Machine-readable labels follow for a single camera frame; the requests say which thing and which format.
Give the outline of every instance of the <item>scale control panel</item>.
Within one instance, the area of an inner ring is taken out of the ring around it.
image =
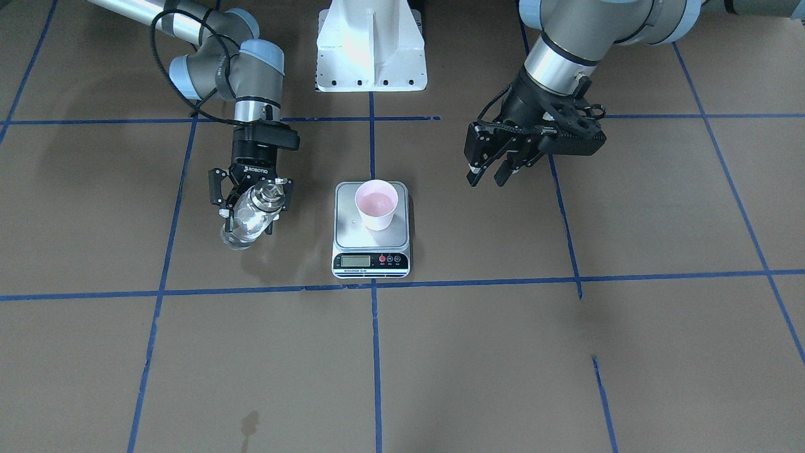
[[[332,273],[341,278],[402,277],[410,269],[404,253],[338,253],[332,259]]]

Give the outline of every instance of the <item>white cup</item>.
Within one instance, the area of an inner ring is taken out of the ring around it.
[[[366,228],[380,231],[394,218],[399,196],[393,185],[379,179],[361,184],[355,192],[355,206]]]

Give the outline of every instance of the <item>pink liquid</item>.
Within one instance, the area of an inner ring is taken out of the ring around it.
[[[358,202],[358,208],[364,214],[381,217],[393,211],[394,202],[384,193],[370,193]]]

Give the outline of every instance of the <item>digital scale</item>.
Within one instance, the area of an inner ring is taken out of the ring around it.
[[[372,231],[361,221],[355,193],[363,182],[336,187],[336,215],[332,240],[332,274],[338,278],[402,278],[411,271],[408,230],[408,188],[390,181],[398,203],[391,224]]]

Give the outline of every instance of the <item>clear glass bottle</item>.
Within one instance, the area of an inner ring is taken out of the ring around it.
[[[233,250],[245,250],[279,216],[285,194],[283,187],[263,180],[241,195],[233,208],[232,231],[221,227],[221,240]]]

